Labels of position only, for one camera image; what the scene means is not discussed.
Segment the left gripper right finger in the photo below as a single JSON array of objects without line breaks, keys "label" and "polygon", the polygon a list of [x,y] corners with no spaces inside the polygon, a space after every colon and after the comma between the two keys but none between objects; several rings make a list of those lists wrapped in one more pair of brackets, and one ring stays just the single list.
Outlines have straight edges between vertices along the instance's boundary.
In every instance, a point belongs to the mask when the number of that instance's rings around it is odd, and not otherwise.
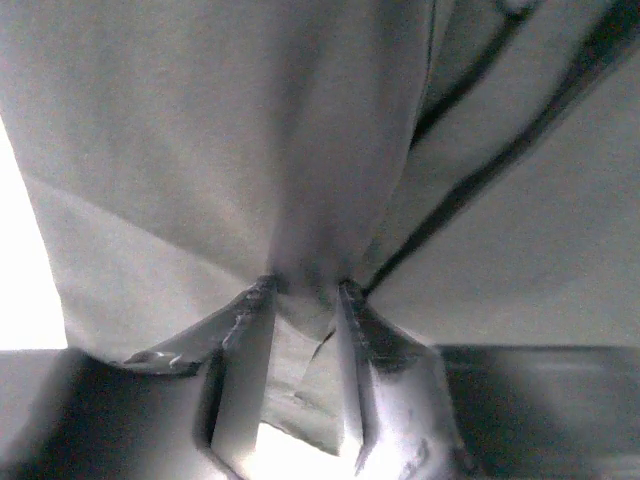
[{"label": "left gripper right finger", "polygon": [[359,285],[337,289],[340,455],[357,479],[474,479],[440,352],[382,318]]}]

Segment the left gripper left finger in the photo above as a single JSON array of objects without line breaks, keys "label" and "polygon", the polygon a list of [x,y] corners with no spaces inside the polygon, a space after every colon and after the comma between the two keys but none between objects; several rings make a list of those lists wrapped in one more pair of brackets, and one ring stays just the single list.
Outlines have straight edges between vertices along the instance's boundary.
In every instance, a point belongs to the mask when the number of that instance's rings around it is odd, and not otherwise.
[{"label": "left gripper left finger", "polygon": [[230,304],[125,364],[186,375],[208,364],[208,399],[196,421],[204,446],[240,478],[249,475],[265,397],[275,326],[276,279],[264,275]]}]

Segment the black long sleeve shirt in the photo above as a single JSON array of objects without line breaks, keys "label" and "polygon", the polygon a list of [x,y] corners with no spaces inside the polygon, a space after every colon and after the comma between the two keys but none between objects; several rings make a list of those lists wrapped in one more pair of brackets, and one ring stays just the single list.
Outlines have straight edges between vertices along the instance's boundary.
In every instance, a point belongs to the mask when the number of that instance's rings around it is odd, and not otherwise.
[{"label": "black long sleeve shirt", "polygon": [[263,417],[324,451],[340,277],[440,343],[639,340],[635,1],[5,1],[1,117],[68,341],[274,270]]}]

